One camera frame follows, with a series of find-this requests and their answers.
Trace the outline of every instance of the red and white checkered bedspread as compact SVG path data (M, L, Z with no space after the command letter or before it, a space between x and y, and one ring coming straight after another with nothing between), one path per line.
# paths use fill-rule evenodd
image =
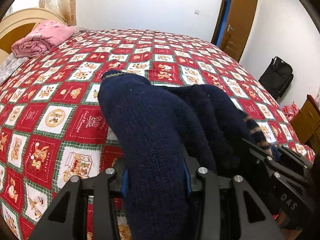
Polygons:
M26 61L0 88L0 207L19 239L28 239L72 175L96 176L122 155L97 99L110 69L154 85L218 86L256 120L268 142L313 158L269 93L214 45L157 31L87 32ZM119 221L125 239L125 219Z

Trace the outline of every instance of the folded pink blanket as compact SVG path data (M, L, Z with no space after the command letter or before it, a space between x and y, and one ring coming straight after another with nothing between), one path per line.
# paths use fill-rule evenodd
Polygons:
M11 50L15 57L36 57L65 42L75 31L72 27L46 20L25 38L15 42Z

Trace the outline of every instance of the knitted fabric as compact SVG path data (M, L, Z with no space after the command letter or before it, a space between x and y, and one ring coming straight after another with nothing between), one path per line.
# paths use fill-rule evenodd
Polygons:
M220 176L232 176L245 162L241 139L244 138L269 155L277 156L277 150L266 140L260 126L248 114L237 109L228 95L211 85L189 87L162 87L184 100L196 113L216 161Z
M226 176L243 157L241 138L259 138L251 136L247 115L210 85L156 87L112 70L102 77L98 100L126 156L124 206L133 239L182 238L188 202L181 143L201 166Z
M216 171L198 118L175 95L118 71L103 75L98 100L126 156L124 207L133 239L181 239L188 213L181 143Z

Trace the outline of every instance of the black backpack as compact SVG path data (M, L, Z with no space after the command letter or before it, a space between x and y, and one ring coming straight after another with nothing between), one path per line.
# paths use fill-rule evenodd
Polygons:
M272 59L259 82L277 100L282 97L293 79L292 67L279 57Z

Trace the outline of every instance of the metal screw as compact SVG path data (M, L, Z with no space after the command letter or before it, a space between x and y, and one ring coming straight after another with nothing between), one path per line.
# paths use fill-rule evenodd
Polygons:
M236 182L242 182L243 181L243 177L241 175L236 175L233 177L233 179L236 181Z
M278 179L281 177L279 172L277 172L277 171L274 174L275 174L275 177L278 178Z
M115 173L115 169L114 168L107 168L106 169L106 174L111 175L111 174L114 174L114 173Z
M198 172L199 172L200 174L207 174L208 169L205 168L205 167L200 167L200 168L198 169Z
M80 179L79 176L74 175L74 176L72 176L72 177L70 178L70 181L71 181L71 182L78 182L79 179Z

